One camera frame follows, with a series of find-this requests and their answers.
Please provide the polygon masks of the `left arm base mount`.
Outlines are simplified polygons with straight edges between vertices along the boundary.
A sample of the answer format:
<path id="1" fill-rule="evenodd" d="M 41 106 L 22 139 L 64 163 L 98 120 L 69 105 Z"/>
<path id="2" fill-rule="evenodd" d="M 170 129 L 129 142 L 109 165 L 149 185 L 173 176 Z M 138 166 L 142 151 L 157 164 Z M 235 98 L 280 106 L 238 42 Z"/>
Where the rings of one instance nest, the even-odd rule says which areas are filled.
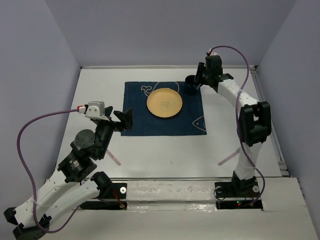
<path id="1" fill-rule="evenodd" d="M 85 201 L 80 205 L 81 210 L 121 211 L 127 209 L 127 182 L 116 181 L 107 195 Z"/>

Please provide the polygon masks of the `pink handled fork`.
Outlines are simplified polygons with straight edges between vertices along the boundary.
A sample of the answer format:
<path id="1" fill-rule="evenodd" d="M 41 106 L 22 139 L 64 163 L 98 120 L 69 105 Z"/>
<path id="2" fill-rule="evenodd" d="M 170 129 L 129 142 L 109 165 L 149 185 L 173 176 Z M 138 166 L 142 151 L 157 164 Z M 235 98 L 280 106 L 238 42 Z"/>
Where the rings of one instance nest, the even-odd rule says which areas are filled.
<path id="1" fill-rule="evenodd" d="M 118 166 L 121 165 L 120 161 L 109 150 L 107 150 L 106 153 Z"/>

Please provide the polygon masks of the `blue whale cloth placemat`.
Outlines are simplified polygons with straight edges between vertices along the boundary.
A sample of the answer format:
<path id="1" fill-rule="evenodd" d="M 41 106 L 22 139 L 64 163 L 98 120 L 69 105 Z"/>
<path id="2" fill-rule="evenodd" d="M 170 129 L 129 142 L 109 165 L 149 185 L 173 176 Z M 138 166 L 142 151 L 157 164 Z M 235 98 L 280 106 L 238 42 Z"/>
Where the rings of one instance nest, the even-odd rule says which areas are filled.
<path id="1" fill-rule="evenodd" d="M 157 89 L 169 88 L 181 96 L 182 108 L 168 118 L 153 115 L 147 98 Z M 201 136 L 206 135 L 206 123 L 201 91 L 192 91 L 183 81 L 129 81 L 124 84 L 123 110 L 133 109 L 133 127 L 121 133 L 123 137 Z"/>

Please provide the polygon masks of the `dark blue mug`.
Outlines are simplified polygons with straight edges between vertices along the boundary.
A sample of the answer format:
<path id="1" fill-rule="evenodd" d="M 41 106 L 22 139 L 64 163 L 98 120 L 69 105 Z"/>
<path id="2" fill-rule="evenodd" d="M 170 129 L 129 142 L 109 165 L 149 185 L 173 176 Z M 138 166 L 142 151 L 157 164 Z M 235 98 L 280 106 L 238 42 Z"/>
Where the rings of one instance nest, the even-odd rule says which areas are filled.
<path id="1" fill-rule="evenodd" d="M 196 95 L 201 87 L 201 84 L 197 81 L 195 75 L 188 75 L 185 78 L 184 91 L 188 95 Z"/>

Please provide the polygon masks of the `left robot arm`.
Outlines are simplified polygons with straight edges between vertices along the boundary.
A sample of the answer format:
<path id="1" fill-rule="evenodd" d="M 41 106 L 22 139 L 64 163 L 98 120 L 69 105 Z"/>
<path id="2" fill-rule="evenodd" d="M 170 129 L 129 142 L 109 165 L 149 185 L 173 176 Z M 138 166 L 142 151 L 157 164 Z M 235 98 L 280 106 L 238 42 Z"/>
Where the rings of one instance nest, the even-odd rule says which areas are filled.
<path id="1" fill-rule="evenodd" d="M 17 207 L 4 211 L 7 222 L 15 225 L 13 235 L 17 240 L 39 240 L 45 234 L 54 234 L 51 225 L 69 211 L 90 199 L 106 202 L 114 198 L 120 209 L 125 209 L 122 200 L 126 195 L 123 186 L 113 184 L 103 171 L 96 171 L 96 160 L 102 160 L 115 132 L 123 132 L 133 127 L 133 109 L 126 111 L 105 107 L 102 101 L 91 101 L 70 109 L 67 113 L 83 114 L 96 127 L 95 130 L 83 129 L 71 142 L 71 152 L 59 163 L 51 177 L 39 189 L 29 170 L 21 151 L 23 131 L 41 115 L 27 122 L 19 131 L 16 146 L 20 161 L 32 185 L 32 196 Z"/>

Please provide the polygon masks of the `pink handled knife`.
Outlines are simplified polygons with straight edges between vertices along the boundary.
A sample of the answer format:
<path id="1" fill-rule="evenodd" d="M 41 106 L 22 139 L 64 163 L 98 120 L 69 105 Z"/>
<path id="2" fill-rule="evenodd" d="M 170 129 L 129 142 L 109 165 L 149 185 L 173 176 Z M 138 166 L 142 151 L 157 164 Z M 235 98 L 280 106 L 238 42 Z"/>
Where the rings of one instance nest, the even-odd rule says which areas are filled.
<path id="1" fill-rule="evenodd" d="M 232 159 L 233 157 L 237 156 L 241 151 L 241 148 L 239 147 L 235 152 L 233 152 L 231 155 L 227 156 L 226 158 L 224 158 L 222 161 L 220 161 L 218 163 L 219 166 L 223 165 L 224 163 L 226 163 L 227 161 L 229 161 L 230 159 Z"/>

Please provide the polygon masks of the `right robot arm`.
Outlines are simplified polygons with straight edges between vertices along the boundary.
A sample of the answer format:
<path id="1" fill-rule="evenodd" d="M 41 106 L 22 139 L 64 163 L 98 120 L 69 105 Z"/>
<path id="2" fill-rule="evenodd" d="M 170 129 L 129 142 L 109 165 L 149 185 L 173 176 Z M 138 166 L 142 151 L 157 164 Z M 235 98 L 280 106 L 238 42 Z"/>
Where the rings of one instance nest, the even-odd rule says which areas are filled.
<path id="1" fill-rule="evenodd" d="M 258 101 L 247 94 L 234 78 L 223 72 L 222 59 L 209 53 L 200 62 L 192 83 L 197 87 L 209 86 L 235 108 L 236 131 L 240 143 L 238 163 L 230 181 L 216 182 L 214 195 L 222 201 L 226 198 L 244 198 L 253 194 L 260 197 L 256 174 L 259 152 L 272 132 L 271 107 L 266 101 Z"/>

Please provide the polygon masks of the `tan wooden plate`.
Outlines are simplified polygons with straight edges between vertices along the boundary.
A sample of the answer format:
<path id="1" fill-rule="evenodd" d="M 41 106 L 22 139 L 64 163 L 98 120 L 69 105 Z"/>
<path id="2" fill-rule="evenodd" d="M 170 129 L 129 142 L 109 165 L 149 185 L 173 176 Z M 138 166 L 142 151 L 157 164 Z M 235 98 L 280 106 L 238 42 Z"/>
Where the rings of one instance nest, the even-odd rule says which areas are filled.
<path id="1" fill-rule="evenodd" d="M 159 88 L 148 96 L 146 105 L 154 116 L 171 118 L 181 111 L 183 100 L 177 91 L 170 88 Z"/>

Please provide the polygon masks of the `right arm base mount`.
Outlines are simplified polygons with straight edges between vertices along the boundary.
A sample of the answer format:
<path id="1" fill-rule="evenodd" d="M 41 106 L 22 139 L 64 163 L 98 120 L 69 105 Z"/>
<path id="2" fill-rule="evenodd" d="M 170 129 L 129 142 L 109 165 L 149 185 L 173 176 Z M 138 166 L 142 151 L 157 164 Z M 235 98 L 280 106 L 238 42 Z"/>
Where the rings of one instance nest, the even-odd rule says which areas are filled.
<path id="1" fill-rule="evenodd" d="M 242 190 L 233 190 L 230 181 L 220 181 L 214 184 L 213 196 L 216 199 L 217 210 L 262 210 L 263 204 L 259 195 L 260 189 L 257 183 Z"/>

